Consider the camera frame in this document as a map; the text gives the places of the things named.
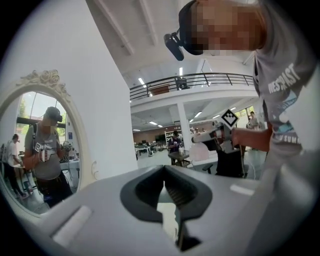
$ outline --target balcony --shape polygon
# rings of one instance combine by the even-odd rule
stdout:
[[[194,73],[171,76],[130,88],[130,101],[175,91],[192,90],[214,86],[254,86],[250,75],[233,73]]]

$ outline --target white shirt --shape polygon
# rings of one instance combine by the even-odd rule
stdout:
[[[7,147],[7,163],[12,167],[14,166],[14,156],[16,154],[16,144],[11,140],[9,146]]]

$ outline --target brown wall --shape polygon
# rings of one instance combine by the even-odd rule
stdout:
[[[181,130],[177,126],[170,126],[166,128],[159,128],[154,130],[147,130],[147,131],[140,131],[140,132],[134,132],[133,133],[133,141],[135,143],[141,143],[143,140],[146,142],[153,142],[156,140],[157,135],[163,135],[165,132],[172,132],[174,130]],[[198,128],[199,132],[201,132],[202,128],[204,128],[207,131],[212,130],[212,122],[205,122],[205,123],[199,123],[190,125],[190,128],[193,127],[194,129]]]

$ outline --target person in white shirt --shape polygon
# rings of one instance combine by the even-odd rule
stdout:
[[[20,194],[21,197],[25,198],[27,195],[20,190],[20,187],[17,182],[16,172],[15,172],[15,162],[20,163],[23,166],[23,163],[17,157],[17,149],[16,143],[19,141],[19,136],[17,134],[13,135],[12,140],[6,146],[6,161],[3,163],[4,165],[4,177],[8,177],[10,181],[10,185],[18,197]]]

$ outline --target black pants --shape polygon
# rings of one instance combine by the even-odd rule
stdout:
[[[39,191],[43,194],[44,201],[50,208],[73,194],[62,171],[55,179],[43,180],[37,178],[36,183]]]
[[[4,178],[8,177],[14,193],[16,194],[19,193],[22,196],[24,193],[22,193],[18,185],[15,168],[6,162],[4,162],[3,165],[4,165]]]

